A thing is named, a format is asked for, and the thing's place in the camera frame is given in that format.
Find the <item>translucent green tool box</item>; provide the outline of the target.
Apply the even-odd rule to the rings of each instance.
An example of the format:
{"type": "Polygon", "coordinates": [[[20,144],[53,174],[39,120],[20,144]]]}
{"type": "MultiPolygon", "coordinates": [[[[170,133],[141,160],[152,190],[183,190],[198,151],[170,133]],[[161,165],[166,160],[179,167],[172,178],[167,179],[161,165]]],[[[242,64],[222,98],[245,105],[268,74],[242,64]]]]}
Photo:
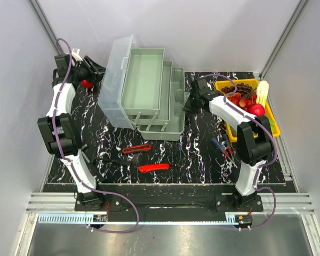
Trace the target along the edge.
{"type": "Polygon", "coordinates": [[[185,128],[185,72],[164,48],[142,47],[133,35],[113,42],[98,106],[115,128],[145,140],[178,141],[185,128]]]}

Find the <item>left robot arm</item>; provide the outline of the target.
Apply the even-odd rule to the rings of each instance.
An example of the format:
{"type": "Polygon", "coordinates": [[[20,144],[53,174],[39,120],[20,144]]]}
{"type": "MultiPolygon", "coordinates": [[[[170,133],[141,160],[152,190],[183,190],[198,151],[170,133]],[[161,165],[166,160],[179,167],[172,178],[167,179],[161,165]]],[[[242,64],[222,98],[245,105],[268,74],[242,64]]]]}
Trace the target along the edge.
{"type": "Polygon", "coordinates": [[[94,86],[102,80],[106,69],[77,53],[60,54],[54,59],[57,67],[52,75],[52,103],[37,125],[48,152],[63,162],[75,180],[77,205],[98,211],[104,207],[105,198],[97,192],[97,180],[89,169],[91,163],[83,156],[81,134],[71,116],[71,108],[77,87],[94,86]]]}

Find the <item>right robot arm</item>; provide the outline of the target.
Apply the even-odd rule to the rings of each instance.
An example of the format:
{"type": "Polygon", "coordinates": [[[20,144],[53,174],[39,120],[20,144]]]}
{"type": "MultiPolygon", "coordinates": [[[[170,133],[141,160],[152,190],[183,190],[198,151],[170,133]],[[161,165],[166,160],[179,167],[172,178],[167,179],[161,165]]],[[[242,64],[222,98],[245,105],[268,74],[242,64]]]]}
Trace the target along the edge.
{"type": "Polygon", "coordinates": [[[236,191],[226,198],[226,205],[238,211],[246,210],[255,201],[258,176],[276,158],[276,146],[265,115],[252,115],[232,103],[220,91],[208,87],[204,77],[192,80],[184,110],[195,114],[200,109],[216,115],[237,131],[236,152],[241,160],[236,191]]]}

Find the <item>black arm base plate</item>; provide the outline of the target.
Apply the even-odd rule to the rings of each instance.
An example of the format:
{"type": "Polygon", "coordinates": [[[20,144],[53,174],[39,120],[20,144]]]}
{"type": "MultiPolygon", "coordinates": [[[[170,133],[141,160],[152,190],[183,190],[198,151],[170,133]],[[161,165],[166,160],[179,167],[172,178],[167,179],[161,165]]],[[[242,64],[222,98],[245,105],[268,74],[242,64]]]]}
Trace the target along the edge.
{"type": "MultiPolygon", "coordinates": [[[[136,206],[139,221],[142,222],[232,222],[230,215],[246,215],[249,212],[263,212],[260,196],[240,206],[232,206],[227,202],[227,195],[142,195],[131,194],[129,199],[136,206]]],[[[89,206],[75,203],[76,212],[107,212],[110,222],[135,222],[136,213],[132,205],[119,196],[106,195],[104,202],[89,206]]]]}

